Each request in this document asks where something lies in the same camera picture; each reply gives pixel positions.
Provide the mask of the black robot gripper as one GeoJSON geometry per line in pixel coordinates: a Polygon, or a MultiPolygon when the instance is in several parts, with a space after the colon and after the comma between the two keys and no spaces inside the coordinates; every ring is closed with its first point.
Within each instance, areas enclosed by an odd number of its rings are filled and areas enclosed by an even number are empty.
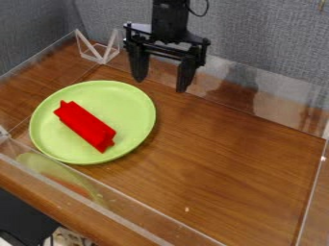
{"type": "Polygon", "coordinates": [[[187,30],[188,15],[203,17],[203,13],[189,9],[189,0],[152,0],[149,24],[126,22],[124,48],[128,52],[130,74],[141,82],[148,74],[148,55],[155,54],[175,60],[177,67],[176,92],[185,92],[197,66],[205,63],[207,47],[211,44],[187,30]]]}

